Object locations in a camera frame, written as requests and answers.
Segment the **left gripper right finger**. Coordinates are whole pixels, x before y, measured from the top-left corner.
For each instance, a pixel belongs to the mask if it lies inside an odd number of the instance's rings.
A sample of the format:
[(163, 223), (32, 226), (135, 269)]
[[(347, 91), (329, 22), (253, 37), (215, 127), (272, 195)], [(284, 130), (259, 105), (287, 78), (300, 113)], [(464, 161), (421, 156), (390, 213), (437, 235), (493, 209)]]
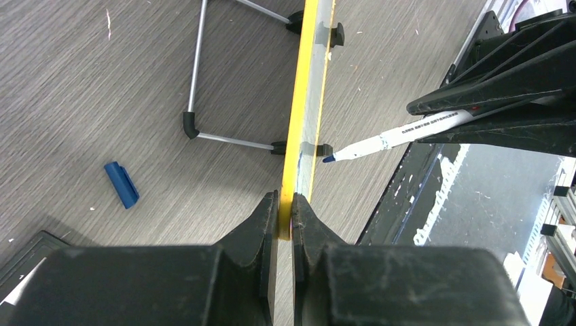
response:
[(352, 245), (293, 197), (295, 325), (527, 325), (502, 263), (469, 247)]

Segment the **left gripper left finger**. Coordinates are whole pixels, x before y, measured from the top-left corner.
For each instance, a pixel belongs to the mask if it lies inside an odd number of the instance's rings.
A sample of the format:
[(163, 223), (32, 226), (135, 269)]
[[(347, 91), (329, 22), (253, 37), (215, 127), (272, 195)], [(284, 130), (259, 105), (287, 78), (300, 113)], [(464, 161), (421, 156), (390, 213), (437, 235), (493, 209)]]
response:
[(10, 325), (271, 325), (278, 193), (211, 245), (67, 247), (25, 286)]

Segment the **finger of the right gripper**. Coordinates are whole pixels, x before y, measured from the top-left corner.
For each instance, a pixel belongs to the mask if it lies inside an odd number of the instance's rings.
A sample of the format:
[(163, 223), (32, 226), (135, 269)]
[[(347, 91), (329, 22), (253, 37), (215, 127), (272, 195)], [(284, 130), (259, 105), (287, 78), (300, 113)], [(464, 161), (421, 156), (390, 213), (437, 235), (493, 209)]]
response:
[(575, 15), (540, 15), (497, 37), (491, 52), (447, 86), (407, 104), (411, 115), (498, 107), (575, 89)]
[(527, 103), (419, 143), (483, 144), (575, 157), (575, 101)]

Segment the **whiteboard marker pen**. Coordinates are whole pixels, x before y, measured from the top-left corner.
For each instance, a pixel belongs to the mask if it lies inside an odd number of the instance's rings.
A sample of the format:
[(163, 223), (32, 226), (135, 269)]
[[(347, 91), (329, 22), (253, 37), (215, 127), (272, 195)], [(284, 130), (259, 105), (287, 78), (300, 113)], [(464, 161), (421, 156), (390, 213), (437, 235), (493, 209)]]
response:
[(330, 156), (323, 158), (322, 163), (355, 160), (363, 156), (392, 149), (405, 143), (447, 131), (451, 128), (474, 121), (477, 118), (478, 115), (473, 115), (465, 109), (435, 113), (421, 120), (386, 130), (374, 137), (350, 144)]

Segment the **blue marker cap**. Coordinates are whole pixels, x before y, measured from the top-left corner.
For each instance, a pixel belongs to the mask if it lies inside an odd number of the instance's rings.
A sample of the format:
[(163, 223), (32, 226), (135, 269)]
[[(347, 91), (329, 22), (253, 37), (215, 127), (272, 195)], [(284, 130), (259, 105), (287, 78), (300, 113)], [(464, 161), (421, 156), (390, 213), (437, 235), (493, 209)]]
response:
[(104, 165), (104, 169), (124, 208), (132, 208), (140, 195), (127, 170), (118, 162), (110, 162)]

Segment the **yellow framed whiteboard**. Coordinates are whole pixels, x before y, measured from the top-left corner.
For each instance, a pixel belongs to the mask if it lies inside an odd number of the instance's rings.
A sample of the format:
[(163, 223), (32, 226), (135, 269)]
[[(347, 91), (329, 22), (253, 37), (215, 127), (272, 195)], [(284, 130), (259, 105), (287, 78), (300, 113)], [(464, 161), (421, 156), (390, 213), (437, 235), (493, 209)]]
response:
[(314, 271), (322, 246), (311, 242), (319, 220), (310, 207), (317, 161), (321, 115), (334, 1), (305, 1), (298, 62), (291, 102), (287, 147), (279, 195), (278, 237), (291, 242), (292, 323), (314, 325)]

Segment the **black white checkerboard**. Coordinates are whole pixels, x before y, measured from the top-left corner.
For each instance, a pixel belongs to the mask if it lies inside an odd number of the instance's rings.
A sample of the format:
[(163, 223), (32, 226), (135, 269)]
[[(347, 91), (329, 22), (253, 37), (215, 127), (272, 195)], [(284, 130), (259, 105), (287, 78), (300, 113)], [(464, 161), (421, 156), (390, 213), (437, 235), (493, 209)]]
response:
[(22, 290), (46, 257), (69, 244), (55, 235), (40, 231), (1, 268), (1, 305), (16, 305)]

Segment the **metal wire whiteboard stand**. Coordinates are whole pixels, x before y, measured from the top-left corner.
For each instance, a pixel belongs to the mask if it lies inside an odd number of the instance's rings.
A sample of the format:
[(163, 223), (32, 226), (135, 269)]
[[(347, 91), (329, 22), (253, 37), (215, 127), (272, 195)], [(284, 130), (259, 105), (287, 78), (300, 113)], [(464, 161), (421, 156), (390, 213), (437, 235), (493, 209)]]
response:
[(198, 21), (181, 127), (194, 143), (217, 141), (283, 156), (308, 1), (195, 1)]

